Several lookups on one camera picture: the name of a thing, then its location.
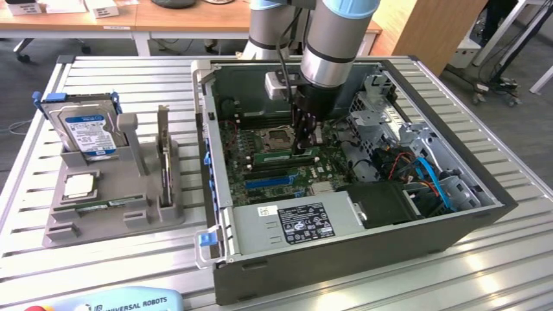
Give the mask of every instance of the motherboard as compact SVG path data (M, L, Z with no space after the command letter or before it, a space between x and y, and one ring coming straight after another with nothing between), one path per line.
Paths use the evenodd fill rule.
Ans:
M356 177L338 144L332 121L322 127L324 144L293 155L293 129L241 129L220 122L225 164L234 206L266 203L334 191Z

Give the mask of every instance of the aluminum table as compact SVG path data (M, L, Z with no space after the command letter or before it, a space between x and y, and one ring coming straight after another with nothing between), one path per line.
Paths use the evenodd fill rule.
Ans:
M205 213L190 59L76 57L73 63L56 65L46 93L117 90L122 111L138 113L142 141L152 140L156 133L157 105L169 106L186 223L157 233L42 249L61 144L37 113L0 196L0 309L22 310L53 299L126 285L180 291L186 310L550 309L551 190L425 66L405 57L390 61L520 202L492 226L474 231L440 254L217 306L212 272L198 270L193 262L193 233L205 228ZM397 101L409 106L402 94ZM420 118L413 108L405 112L412 119Z

